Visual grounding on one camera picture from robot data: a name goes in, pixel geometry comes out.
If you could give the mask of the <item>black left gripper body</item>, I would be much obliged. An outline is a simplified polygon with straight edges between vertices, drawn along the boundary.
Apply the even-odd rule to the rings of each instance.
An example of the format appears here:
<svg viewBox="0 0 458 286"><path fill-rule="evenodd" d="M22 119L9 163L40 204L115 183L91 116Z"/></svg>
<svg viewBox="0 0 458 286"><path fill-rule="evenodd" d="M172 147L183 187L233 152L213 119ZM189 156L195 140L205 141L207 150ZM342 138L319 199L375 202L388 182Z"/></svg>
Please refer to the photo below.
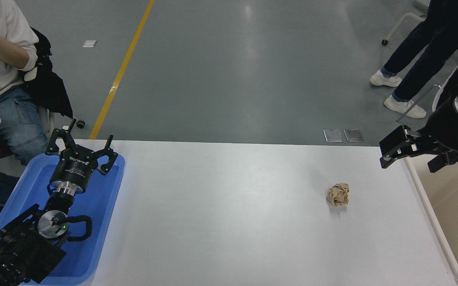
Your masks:
<svg viewBox="0 0 458 286"><path fill-rule="evenodd" d="M50 179L51 191L86 191L91 176L97 170L102 176L109 172L109 161L100 165L98 159L109 157L109 148L92 151L80 148L78 151L65 149Z"/></svg>

